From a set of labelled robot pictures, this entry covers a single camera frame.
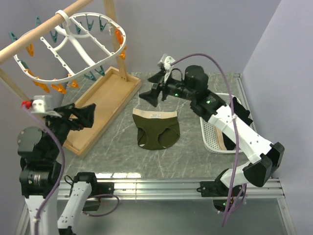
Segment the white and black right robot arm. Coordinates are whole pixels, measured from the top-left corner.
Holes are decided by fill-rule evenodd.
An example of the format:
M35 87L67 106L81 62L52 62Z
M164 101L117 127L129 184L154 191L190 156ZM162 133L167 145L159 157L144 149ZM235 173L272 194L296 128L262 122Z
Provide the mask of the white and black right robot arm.
M235 169L226 169L215 180L215 194L228 195L233 187L250 183L263 187L281 164L285 147L272 143L256 133L251 127L250 112L236 100L227 104L220 96L208 89L208 75L201 66L191 65L185 69L184 78L176 80L171 72L161 69L150 77L150 91L140 98L152 106L158 105L158 97L166 100L173 96L190 101L192 111L215 126L233 143L238 144L248 162Z

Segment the olive green underwear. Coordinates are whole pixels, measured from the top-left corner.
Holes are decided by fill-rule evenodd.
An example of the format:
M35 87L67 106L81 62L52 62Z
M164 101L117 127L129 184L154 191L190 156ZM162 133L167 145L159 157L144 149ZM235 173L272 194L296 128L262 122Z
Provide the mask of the olive green underwear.
M133 109L137 127L137 144L146 150L163 150L173 146L180 138L178 113Z

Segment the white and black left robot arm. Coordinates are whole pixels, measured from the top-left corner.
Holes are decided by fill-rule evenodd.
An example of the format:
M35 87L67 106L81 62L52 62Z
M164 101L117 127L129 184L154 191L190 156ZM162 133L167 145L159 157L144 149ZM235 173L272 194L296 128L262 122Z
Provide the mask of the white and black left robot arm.
M95 173L80 172L72 181L72 193L60 217L57 216L57 196L64 173L63 144L70 131L91 128L94 123L94 103L82 108L69 104L47 109L42 100L25 101L22 108L40 124L30 126L18 136L21 158L19 181L29 209L33 235L75 235L78 215L86 200L98 193Z

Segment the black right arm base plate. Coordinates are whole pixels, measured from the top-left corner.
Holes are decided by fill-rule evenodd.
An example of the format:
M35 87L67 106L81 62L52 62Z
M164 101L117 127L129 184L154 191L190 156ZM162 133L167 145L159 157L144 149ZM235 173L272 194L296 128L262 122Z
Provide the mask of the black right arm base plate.
M196 191L201 194L201 197L227 197L229 188L220 180L201 181L200 187Z

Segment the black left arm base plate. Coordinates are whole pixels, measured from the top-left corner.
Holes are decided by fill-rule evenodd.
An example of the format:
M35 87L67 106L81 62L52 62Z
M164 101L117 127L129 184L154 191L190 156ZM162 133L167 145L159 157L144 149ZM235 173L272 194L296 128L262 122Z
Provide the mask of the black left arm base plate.
M114 194L114 183L113 182L100 182L97 186L96 195L100 194Z

